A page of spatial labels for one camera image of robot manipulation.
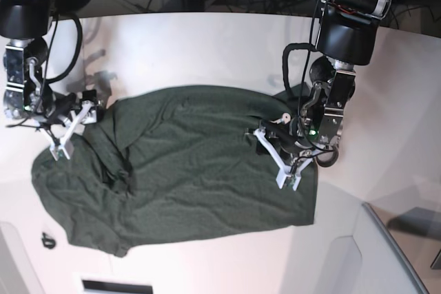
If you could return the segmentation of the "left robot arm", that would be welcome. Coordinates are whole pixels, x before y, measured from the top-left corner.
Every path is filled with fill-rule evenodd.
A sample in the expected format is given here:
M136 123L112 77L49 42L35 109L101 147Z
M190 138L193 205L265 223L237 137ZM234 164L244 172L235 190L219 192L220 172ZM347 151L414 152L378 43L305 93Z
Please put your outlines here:
M297 112L277 120L260 120L251 133L257 150L269 154L278 166L279 188L297 190L302 171L310 163L332 166L339 157L345 105L356 88L357 65L368 65L376 32L392 0L319 0L321 10L317 39L290 43L283 51L283 83ZM295 96L289 84L289 54L294 50L319 52L321 57L306 65L311 80L308 95Z

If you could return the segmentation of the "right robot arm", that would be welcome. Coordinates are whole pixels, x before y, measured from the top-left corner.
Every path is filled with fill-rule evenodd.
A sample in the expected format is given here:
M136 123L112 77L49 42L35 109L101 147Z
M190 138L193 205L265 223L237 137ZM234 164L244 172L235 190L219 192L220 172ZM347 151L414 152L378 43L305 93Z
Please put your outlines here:
M5 115L18 127L28 120L43 132L55 160L71 159L71 138L78 125L95 124L103 117L103 103L96 90L60 94L51 85L65 79L74 69L83 44L83 28L77 12L91 0L1 0L1 36L9 40L3 55L6 90ZM68 67L48 78L52 42L44 36L58 28L59 19L71 19L76 44Z

